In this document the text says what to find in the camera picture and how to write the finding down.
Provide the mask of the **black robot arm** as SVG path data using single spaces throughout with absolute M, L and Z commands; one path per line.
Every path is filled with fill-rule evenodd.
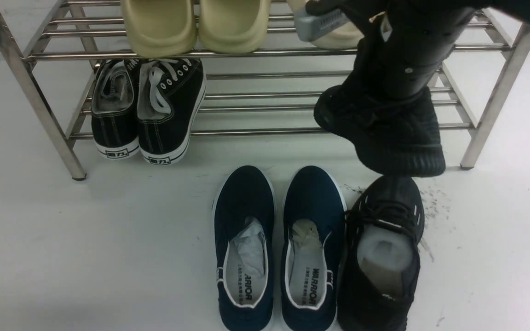
M 385 12 L 386 40 L 373 55 L 369 83 L 383 100 L 418 94 L 452 52 L 477 9 L 494 8 L 530 25 L 530 0 L 391 0 Z

